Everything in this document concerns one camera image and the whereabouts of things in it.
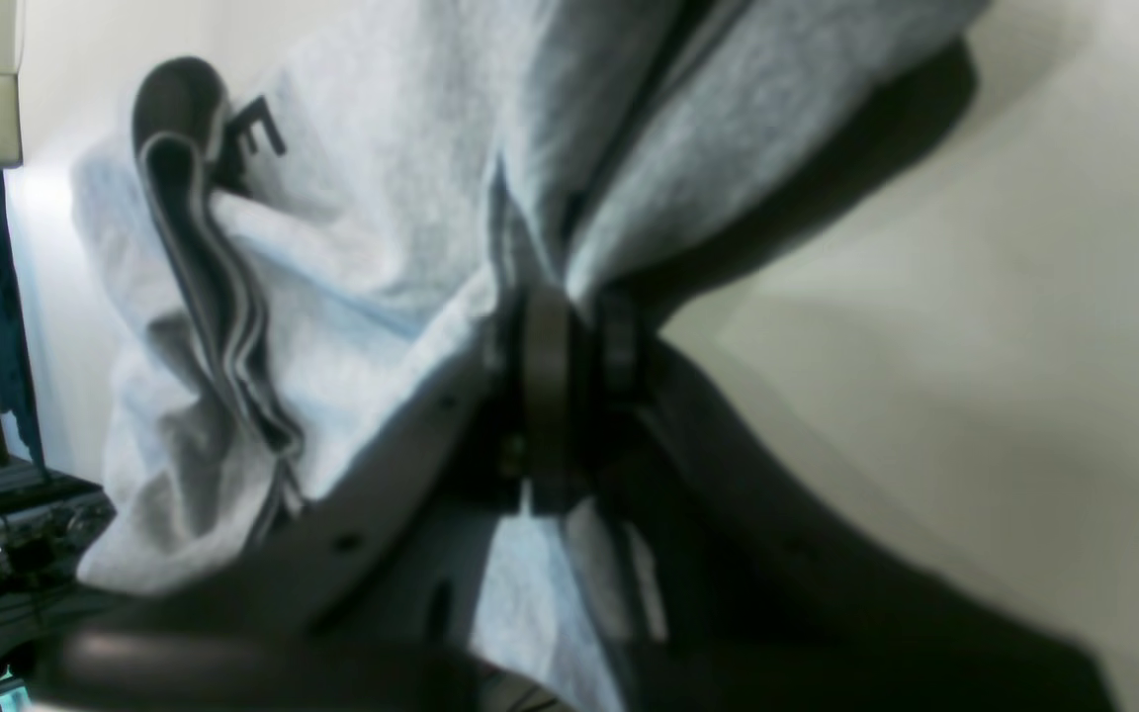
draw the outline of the gray sweatshirt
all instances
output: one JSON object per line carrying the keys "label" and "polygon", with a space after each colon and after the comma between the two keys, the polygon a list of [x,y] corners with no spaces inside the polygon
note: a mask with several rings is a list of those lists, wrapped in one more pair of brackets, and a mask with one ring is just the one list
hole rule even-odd
{"label": "gray sweatshirt", "polygon": [[[355,3],[219,113],[244,190],[205,194],[207,215],[254,302],[222,329],[124,122],[73,175],[125,327],[103,473],[117,517],[80,576],[157,594],[229,562],[285,482],[328,494],[486,319],[490,244],[528,240],[587,303],[756,206],[984,5],[724,0],[683,32],[681,3]],[[574,590],[556,524],[507,519],[475,649],[620,709]]]}

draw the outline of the dark blue fabric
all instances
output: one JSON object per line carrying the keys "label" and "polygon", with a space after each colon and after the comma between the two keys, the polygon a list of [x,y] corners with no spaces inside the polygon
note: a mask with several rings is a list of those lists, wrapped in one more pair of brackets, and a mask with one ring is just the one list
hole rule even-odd
{"label": "dark blue fabric", "polygon": [[28,449],[28,459],[44,466],[33,378],[28,373],[28,350],[24,320],[19,316],[19,288],[11,260],[11,235],[6,213],[3,172],[0,171],[0,410],[17,419],[19,441]]}

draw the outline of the black plastic part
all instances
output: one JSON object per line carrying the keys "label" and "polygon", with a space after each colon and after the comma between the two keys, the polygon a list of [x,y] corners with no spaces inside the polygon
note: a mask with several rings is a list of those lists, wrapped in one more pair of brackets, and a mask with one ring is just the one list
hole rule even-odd
{"label": "black plastic part", "polygon": [[521,395],[526,468],[535,514],[565,514],[574,501],[574,330],[570,303],[555,288],[530,292],[521,335]]}
{"label": "black plastic part", "polygon": [[13,492],[0,494],[0,517],[5,514],[19,513],[19,510],[32,508],[32,506],[44,506],[56,504],[73,497],[95,494],[100,491],[99,485],[76,477],[63,475],[51,469],[49,483],[38,483],[38,485],[23,488]]}
{"label": "black plastic part", "polygon": [[89,633],[40,652],[28,690],[74,709],[475,709],[477,663],[429,645]]}
{"label": "black plastic part", "polygon": [[894,558],[691,362],[646,352],[637,406],[593,433],[603,510],[645,537],[667,619],[667,646],[611,648],[633,709],[1113,709],[1080,648]]}
{"label": "black plastic part", "polygon": [[596,328],[600,334],[600,378],[611,402],[629,401],[641,383],[641,322],[636,303],[606,292],[598,298]]}

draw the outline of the cable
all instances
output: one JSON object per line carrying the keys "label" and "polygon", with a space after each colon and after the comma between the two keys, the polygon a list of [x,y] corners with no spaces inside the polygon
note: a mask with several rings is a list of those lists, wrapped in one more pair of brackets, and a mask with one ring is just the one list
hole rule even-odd
{"label": "cable", "polygon": [[[107,612],[107,611],[108,611],[107,607],[99,607],[99,605],[96,605],[96,607],[93,607],[93,608],[83,608],[83,609],[77,609],[77,611],[65,611],[64,612],[64,621],[69,621],[69,619],[84,619],[84,617],[93,616],[93,614],[96,614],[96,613],[104,613],[104,612]],[[18,623],[19,621],[27,621],[32,616],[18,616],[16,619],[9,619],[9,621],[0,621],[0,628],[5,627],[5,625],[14,625],[14,623]]]}
{"label": "cable", "polygon": [[558,703],[560,703],[560,699],[552,697],[542,704],[535,704],[533,707],[522,709],[521,712],[543,712],[544,709],[556,707]]}
{"label": "cable", "polygon": [[519,712],[521,711],[521,706],[523,706],[523,704],[525,704],[526,701],[528,701],[530,698],[534,697],[534,694],[539,693],[539,689],[542,689],[542,688],[539,688],[538,685],[530,686],[528,690],[525,690],[524,694],[521,694],[521,697],[516,698],[516,701],[513,702],[511,706],[509,706],[509,709],[507,709],[507,712]]}
{"label": "cable", "polygon": [[[68,582],[68,584],[64,584],[63,587],[59,587],[56,590],[44,591],[43,595],[40,595],[40,594],[31,595],[28,597],[28,600],[22,600],[22,603],[19,603],[19,604],[5,605],[3,607],[0,608],[0,613],[6,613],[7,611],[15,611],[17,608],[32,607],[32,605],[35,604],[36,600],[40,599],[40,598],[46,599],[46,604],[54,604],[55,599],[58,599],[59,595],[66,594],[66,591],[69,588],[72,588],[72,586],[73,584],[71,582]],[[23,617],[19,617],[19,619],[10,619],[10,621],[11,622],[19,622],[19,621],[22,621],[22,619],[28,619],[28,617],[32,617],[32,616],[33,616],[33,614],[31,613],[31,614],[28,614],[28,616],[23,616]]]}

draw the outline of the gray fabric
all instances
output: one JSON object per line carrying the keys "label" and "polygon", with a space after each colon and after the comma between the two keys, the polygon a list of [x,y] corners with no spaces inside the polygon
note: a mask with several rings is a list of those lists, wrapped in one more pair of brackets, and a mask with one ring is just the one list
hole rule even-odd
{"label": "gray fabric", "polygon": [[596,497],[588,497],[566,515],[560,535],[597,633],[618,641],[667,639],[656,563],[632,524],[607,521]]}
{"label": "gray fabric", "polygon": [[202,343],[208,382],[231,419],[229,427],[210,420],[208,429],[226,434],[247,428],[274,459],[271,491],[252,543],[281,514],[302,512],[296,465],[303,434],[267,373],[262,289],[208,211],[229,118],[227,88],[218,72],[202,59],[175,59],[155,68],[139,88],[132,139],[139,179]]}
{"label": "gray fabric", "polygon": [[[715,3],[655,77],[673,5],[364,1],[249,92],[286,150],[254,125],[247,197],[216,191],[208,212],[265,302],[261,385],[302,432],[306,498],[492,310],[490,244],[533,239],[587,303],[754,206],[984,0]],[[128,132],[73,181],[128,327],[104,473],[118,515],[80,575],[153,594],[240,551],[279,460],[231,424]],[[501,527],[475,646],[575,707],[621,709],[551,522]]]}

